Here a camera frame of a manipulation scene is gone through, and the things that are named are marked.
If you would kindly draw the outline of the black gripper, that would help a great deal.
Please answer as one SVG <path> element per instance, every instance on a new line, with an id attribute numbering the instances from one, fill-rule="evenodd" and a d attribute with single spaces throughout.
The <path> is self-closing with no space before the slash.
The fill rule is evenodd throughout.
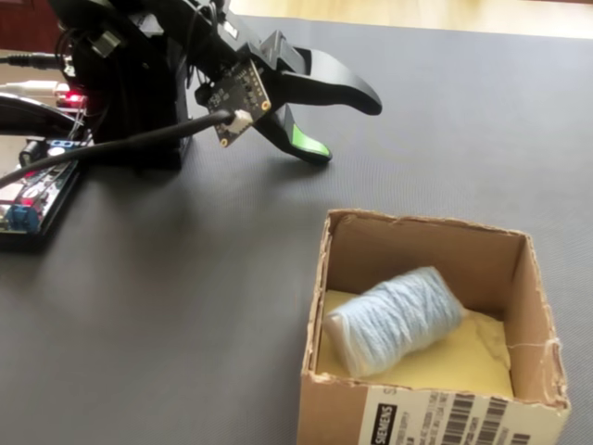
<path id="1" fill-rule="evenodd" d="M 344 105 L 377 116 L 383 103 L 374 89 L 335 57 L 291 45 L 280 31 L 262 40 L 230 11 L 228 1 L 187 1 L 191 18 L 184 50 L 187 79 L 206 92 L 231 71 L 252 65 L 268 93 L 285 103 L 308 106 Z M 256 122 L 256 130 L 287 155 L 313 165 L 327 164 L 331 150 L 307 136 L 283 105 Z"/>

